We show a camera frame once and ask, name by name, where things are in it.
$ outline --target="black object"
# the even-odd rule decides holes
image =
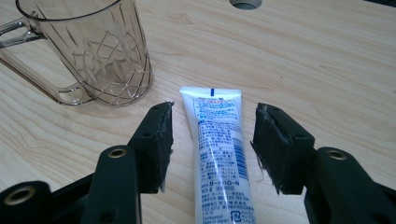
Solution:
[[[126,146],[103,151],[95,173],[50,192],[42,181],[0,193],[0,223],[142,223],[141,193],[163,188],[170,162],[172,105],[155,105]]]
[[[253,146],[276,191],[302,194],[310,223],[396,223],[396,192],[376,184],[355,158],[315,138],[283,110],[258,104]]]

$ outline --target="light wood surface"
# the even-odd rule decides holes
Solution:
[[[351,153],[374,181],[396,189],[396,8],[361,0],[264,0],[255,10],[228,0],[138,0],[138,11],[154,81],[135,104],[57,105],[0,64],[0,191],[36,179],[56,190],[91,174],[100,152],[126,144],[150,107],[173,101],[166,191],[143,195],[143,220],[193,223],[181,86],[242,91],[257,223],[308,223],[304,196],[277,195],[249,145],[258,102],[283,108],[316,137],[316,148]],[[2,0],[1,24],[20,16],[13,0]],[[43,76],[69,81],[41,42],[12,50]]]

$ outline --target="transparent cup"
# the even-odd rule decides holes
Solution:
[[[17,0],[22,18],[0,26],[0,62],[60,104],[128,105],[149,89],[151,65],[134,0]],[[76,84],[55,87],[7,47],[43,39]]]

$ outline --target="wooden table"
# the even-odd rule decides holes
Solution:
[[[58,105],[0,64],[0,191],[36,179],[56,190],[91,174],[100,152],[126,144],[150,107],[173,101],[166,192],[143,195],[143,220],[193,223],[181,86],[242,91],[257,223],[308,222],[304,196],[277,195],[249,145],[258,102],[283,108],[316,137],[316,148],[351,153],[374,181],[396,189],[396,8],[361,0],[264,0],[255,10],[228,0],[138,0],[138,10],[154,81],[135,104]],[[20,16],[13,0],[2,1],[1,24]],[[40,42],[14,51],[43,76],[65,72]]]

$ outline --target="toothpaste tube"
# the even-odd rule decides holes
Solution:
[[[195,223],[256,223],[243,149],[241,91],[182,87],[194,143]]]

